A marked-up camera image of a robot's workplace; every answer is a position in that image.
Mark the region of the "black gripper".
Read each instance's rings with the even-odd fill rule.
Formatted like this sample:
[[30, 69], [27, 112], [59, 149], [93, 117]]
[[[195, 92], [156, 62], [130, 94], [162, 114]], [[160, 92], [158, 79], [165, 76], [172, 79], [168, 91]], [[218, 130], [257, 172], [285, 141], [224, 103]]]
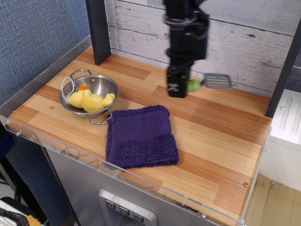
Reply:
[[185, 98], [188, 89], [188, 81], [190, 80], [190, 71], [195, 59], [192, 57], [169, 55], [170, 64], [167, 68], [167, 86], [168, 93], [171, 97]]

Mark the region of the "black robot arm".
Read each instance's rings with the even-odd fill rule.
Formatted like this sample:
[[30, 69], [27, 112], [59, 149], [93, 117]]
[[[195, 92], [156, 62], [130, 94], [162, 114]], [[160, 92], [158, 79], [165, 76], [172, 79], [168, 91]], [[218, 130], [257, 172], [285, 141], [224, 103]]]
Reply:
[[184, 98], [187, 94], [190, 68], [195, 61], [206, 58], [209, 34], [209, 15], [200, 5], [202, 0], [165, 0], [164, 17], [169, 26], [170, 58], [167, 68], [169, 96]]

